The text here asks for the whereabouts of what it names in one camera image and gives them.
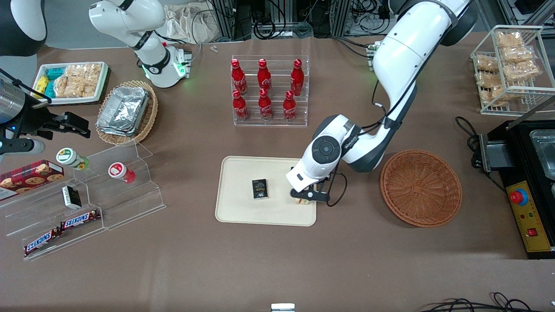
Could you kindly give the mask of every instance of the metal wire rack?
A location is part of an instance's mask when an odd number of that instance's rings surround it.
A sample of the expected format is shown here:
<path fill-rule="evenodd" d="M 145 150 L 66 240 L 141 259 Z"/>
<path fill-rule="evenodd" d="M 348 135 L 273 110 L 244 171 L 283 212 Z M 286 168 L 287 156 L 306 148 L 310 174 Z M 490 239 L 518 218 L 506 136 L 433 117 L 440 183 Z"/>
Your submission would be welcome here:
<path fill-rule="evenodd" d="M 480 55 L 495 57 L 499 69 L 508 66 L 503 59 L 500 58 L 500 48 L 496 40 L 497 32 L 519 32 L 525 46 L 533 46 L 538 59 L 536 63 L 543 72 L 535 78 L 528 80 L 520 80 L 517 82 L 508 81 L 503 74 L 503 70 L 499 70 L 501 78 L 501 94 L 491 99 L 489 102 L 481 101 L 481 114 L 488 115 L 505 115 L 520 117 L 529 112 L 554 112 L 555 108 L 552 97 L 555 95 L 555 80 L 553 73 L 547 60 L 547 54 L 543 45 L 541 31 L 542 26 L 509 26 L 497 25 L 484 37 L 480 44 L 470 54 L 473 61 L 475 74 L 480 72 L 477 66 L 477 57 Z M 486 90 L 477 85 L 478 93 Z M 513 95 L 509 101 L 500 102 L 500 98 L 506 98 L 506 95 Z"/>

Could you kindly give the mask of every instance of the brown woven basket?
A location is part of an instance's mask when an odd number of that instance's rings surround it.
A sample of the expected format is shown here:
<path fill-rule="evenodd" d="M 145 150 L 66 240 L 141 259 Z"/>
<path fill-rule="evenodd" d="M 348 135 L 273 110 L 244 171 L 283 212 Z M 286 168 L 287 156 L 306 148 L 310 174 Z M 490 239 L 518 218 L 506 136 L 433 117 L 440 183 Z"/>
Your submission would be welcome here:
<path fill-rule="evenodd" d="M 461 207 L 457 174 L 425 150 L 406 150 L 391 157 L 381 172 L 380 188 L 393 213 L 421 228 L 447 224 Z"/>
<path fill-rule="evenodd" d="M 152 89 L 152 87 L 142 81 L 133 80 L 133 81 L 124 82 L 120 84 L 118 87 L 132 87 L 132 88 L 141 87 L 141 88 L 144 88 L 145 90 L 148 90 L 148 92 L 150 93 L 150 97 L 147 102 L 147 108 L 144 111 L 143 119 L 141 120 L 141 123 L 139 126 L 139 132 L 134 137 L 124 137 L 122 135 L 107 134 L 107 133 L 101 132 L 100 129 L 97 128 L 97 133 L 102 139 L 102 141 L 106 143 L 114 144 L 114 145 L 122 144 L 132 139 L 135 139 L 137 142 L 141 142 L 142 140 L 144 140 L 144 138 L 147 137 L 148 133 L 152 129 L 152 126 L 154 125 L 154 120 L 156 119 L 156 114 L 158 113 L 158 98 L 156 98 L 156 94 L 154 93 L 154 90 Z M 102 110 L 106 106 L 106 102 L 108 101 L 108 98 L 110 97 L 110 95 L 112 95 L 114 90 L 115 88 L 112 89 L 112 91 L 110 91 L 110 93 L 104 98 L 104 101 L 102 102 L 102 106 L 100 107 L 100 112 L 98 112 L 98 117 L 100 117 L 100 114 L 102 114 Z"/>

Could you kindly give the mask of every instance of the red cookie box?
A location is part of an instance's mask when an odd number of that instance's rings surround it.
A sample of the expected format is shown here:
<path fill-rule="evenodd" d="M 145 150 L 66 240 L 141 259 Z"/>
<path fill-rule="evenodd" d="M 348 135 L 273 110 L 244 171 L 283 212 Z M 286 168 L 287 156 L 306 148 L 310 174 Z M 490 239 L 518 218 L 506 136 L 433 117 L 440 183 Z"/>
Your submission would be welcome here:
<path fill-rule="evenodd" d="M 45 159 L 14 169 L 0 175 L 0 201 L 63 178 L 64 169 Z"/>

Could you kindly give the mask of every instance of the table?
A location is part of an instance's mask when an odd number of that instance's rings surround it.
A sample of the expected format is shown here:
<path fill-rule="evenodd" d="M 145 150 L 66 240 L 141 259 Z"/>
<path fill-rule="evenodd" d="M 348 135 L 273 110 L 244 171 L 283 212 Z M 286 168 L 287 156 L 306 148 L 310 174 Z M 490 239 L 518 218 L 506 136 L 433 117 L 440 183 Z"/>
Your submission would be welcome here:
<path fill-rule="evenodd" d="M 298 311 L 416 311 L 423 304 L 465 297 L 490 303 L 489 292 L 547 310 L 555 300 L 555 267 L 525 260 L 507 196 L 470 166 L 461 115 L 485 133 L 505 118 L 478 112 L 468 56 L 485 33 L 440 47 L 418 78 L 418 95 L 381 166 L 368 174 L 342 164 L 349 188 L 339 205 L 318 206 L 308 228 L 220 223 L 214 217 L 221 161 L 229 155 L 301 157 L 328 115 L 359 125 L 381 115 L 371 105 L 375 76 L 366 60 L 330 39 L 250 40 L 206 48 L 191 78 L 156 88 L 160 109 L 143 141 L 165 204 L 157 213 L 96 235 L 37 261 L 22 260 L 21 241 L 0 235 L 0 309 L 16 311 L 268 311 L 293 302 Z M 378 39 L 363 38 L 361 42 Z M 231 120 L 232 54 L 308 54 L 309 126 L 235 128 Z M 145 80 L 129 48 L 66 51 L 46 48 L 38 63 L 104 61 L 108 88 Z M 387 103 L 380 87 L 376 101 Z M 98 106 L 53 108 L 94 121 Z M 110 145 L 94 133 L 54 134 L 44 158 L 70 146 L 84 155 Z M 458 174 L 463 203 L 449 224 L 414 228 L 397 219 L 379 190 L 393 153 L 424 149 Z M 37 157 L 6 157 L 3 171 Z M 3 233 L 4 222 L 0 222 Z"/>

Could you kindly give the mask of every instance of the emergency stop button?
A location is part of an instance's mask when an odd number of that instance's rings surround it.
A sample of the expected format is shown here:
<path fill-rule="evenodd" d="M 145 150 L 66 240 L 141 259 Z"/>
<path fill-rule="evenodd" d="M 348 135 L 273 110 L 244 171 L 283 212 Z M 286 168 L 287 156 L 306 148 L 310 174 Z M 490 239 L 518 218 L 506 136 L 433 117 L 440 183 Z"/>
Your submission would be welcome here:
<path fill-rule="evenodd" d="M 528 203 L 528 193 L 523 189 L 517 189 L 509 194 L 511 203 L 524 206 Z"/>

